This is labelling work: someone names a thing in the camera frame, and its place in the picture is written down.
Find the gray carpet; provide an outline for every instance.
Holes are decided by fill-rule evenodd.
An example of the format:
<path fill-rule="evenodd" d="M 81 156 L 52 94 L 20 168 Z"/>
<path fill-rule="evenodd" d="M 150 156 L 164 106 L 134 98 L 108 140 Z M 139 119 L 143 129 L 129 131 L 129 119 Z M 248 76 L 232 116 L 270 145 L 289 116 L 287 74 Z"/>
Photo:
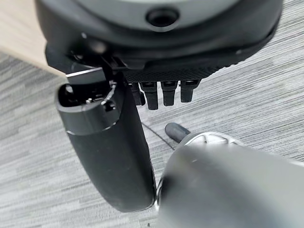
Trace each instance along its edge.
<path fill-rule="evenodd" d="M 279 31 L 266 48 L 203 80 L 192 103 L 181 104 L 177 92 L 174 107 L 139 107 L 142 121 L 173 147 L 163 129 L 175 121 L 304 161 L 303 20 L 304 2 L 286 0 Z M 64 81 L 0 54 L 0 227 L 156 227 L 154 209 L 121 214 L 88 179 L 53 105 Z M 144 131 L 159 180 L 172 149 Z"/>

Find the black rubber tip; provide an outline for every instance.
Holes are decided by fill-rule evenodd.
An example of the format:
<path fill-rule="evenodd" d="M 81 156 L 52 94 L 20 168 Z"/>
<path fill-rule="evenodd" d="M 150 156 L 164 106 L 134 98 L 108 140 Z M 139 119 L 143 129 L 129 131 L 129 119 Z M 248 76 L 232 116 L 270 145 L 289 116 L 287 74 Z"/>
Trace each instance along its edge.
<path fill-rule="evenodd" d="M 177 123 L 169 123 L 165 127 L 166 134 L 175 142 L 180 143 L 191 132 Z"/>

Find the light wood surface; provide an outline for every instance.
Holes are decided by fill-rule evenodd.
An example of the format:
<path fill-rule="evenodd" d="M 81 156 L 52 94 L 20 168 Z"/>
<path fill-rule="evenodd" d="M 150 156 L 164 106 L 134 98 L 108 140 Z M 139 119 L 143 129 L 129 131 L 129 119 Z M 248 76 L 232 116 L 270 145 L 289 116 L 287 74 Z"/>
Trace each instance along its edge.
<path fill-rule="evenodd" d="M 34 0 L 0 0 L 0 50 L 51 73 L 63 75 L 47 65 L 45 44 Z"/>

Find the curved black casing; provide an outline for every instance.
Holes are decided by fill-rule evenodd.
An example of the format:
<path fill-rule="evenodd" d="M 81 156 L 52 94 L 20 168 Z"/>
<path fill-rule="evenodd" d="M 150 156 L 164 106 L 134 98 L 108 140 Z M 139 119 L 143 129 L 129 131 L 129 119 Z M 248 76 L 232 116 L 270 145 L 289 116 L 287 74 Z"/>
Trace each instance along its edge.
<path fill-rule="evenodd" d="M 59 91 L 57 110 L 86 173 L 103 198 L 121 212 L 152 206 L 154 174 L 130 88 L 125 90 L 118 121 L 107 128 L 103 128 L 100 102 L 63 106 Z"/>
<path fill-rule="evenodd" d="M 272 38 L 282 5 L 283 0 L 240 0 L 195 26 L 158 33 L 120 27 L 73 0 L 36 0 L 49 48 L 74 61 L 82 55 L 77 61 L 90 65 L 105 47 L 126 64 L 128 82 L 199 80 L 244 61 Z"/>

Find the wire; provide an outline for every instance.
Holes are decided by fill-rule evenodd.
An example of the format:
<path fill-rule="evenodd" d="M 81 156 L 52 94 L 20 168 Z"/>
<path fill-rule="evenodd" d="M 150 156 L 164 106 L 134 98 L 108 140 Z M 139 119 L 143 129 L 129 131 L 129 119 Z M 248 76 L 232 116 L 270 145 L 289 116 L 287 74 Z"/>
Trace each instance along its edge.
<path fill-rule="evenodd" d="M 151 132 L 153 132 L 157 137 L 159 137 L 164 143 L 166 143 L 172 150 L 174 150 L 174 148 L 170 145 L 170 143 L 168 143 L 166 140 L 164 140 L 164 138 L 162 138 L 159 134 L 157 134 L 151 127 L 149 127 L 148 125 L 144 124 L 142 122 L 142 125 L 145 126 L 147 129 L 149 129 Z"/>

